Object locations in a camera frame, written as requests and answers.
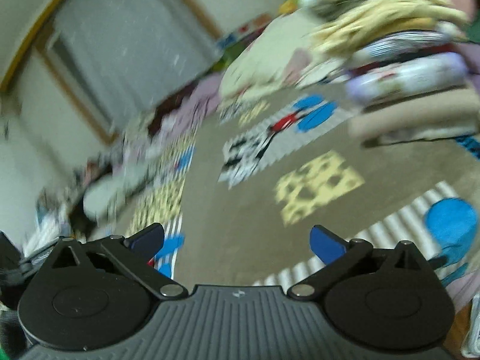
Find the grey green puffer jacket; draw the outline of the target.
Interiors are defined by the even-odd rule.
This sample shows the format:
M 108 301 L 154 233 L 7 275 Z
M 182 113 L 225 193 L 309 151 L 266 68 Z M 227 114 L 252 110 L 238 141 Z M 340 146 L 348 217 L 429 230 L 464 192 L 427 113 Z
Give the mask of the grey green puffer jacket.
M 83 198 L 86 217 L 95 222 L 114 219 L 128 197 L 144 187 L 150 178 L 148 163 L 124 166 L 117 173 L 101 177 L 86 189 Z

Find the purple crumpled bedding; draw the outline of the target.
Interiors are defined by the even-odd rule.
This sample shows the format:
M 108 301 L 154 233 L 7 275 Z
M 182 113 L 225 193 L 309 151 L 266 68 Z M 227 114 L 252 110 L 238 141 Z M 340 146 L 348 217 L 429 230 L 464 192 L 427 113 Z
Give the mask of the purple crumpled bedding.
M 213 113 L 221 103 L 222 78 L 222 73 L 214 72 L 195 80 L 157 106 L 147 127 L 151 146 L 165 147 Z

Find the cream yellow quilt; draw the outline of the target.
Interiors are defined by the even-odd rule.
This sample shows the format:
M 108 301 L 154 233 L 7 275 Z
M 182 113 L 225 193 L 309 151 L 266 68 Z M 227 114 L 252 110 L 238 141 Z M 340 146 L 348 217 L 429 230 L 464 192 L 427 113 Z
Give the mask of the cream yellow quilt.
M 314 84 L 343 65 L 313 52 L 311 34 L 322 20 L 300 9 L 275 18 L 226 69 L 220 83 L 222 105 L 249 103 L 285 87 Z

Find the grey star curtain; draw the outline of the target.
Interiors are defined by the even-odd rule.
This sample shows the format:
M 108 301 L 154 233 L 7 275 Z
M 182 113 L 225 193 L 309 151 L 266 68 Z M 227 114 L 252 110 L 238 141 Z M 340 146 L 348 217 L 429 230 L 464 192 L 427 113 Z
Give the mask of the grey star curtain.
M 115 128 L 159 104 L 221 57 L 182 0 L 66 0 L 54 27 Z

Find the colourful alphabet play fence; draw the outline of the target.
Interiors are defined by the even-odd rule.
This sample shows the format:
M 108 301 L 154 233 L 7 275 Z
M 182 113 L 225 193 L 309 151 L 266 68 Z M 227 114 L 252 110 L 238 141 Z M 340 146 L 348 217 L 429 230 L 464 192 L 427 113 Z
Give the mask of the colourful alphabet play fence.
M 232 33 L 223 37 L 217 42 L 217 45 L 226 50 L 228 47 L 232 47 L 236 44 L 242 44 L 248 46 L 261 33 L 264 32 L 266 27 L 272 22 L 272 16 L 269 13 L 263 13 L 249 20 L 245 24 L 242 24 Z

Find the yellow plush toy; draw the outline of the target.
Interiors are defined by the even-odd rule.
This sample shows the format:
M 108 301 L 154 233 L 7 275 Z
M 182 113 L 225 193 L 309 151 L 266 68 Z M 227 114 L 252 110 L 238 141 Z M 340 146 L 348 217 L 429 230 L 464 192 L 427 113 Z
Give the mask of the yellow plush toy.
M 286 0 L 281 4 L 278 8 L 278 14 L 281 15 L 289 15 L 295 12 L 298 9 L 299 0 Z

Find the wooden window frame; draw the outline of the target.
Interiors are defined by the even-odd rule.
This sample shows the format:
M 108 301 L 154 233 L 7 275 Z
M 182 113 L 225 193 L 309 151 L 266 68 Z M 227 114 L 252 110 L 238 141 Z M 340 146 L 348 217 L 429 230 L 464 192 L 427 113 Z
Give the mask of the wooden window frame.
M 219 35 L 194 0 L 1 0 L 1 90 L 35 47 L 110 144 L 131 118 L 217 62 Z

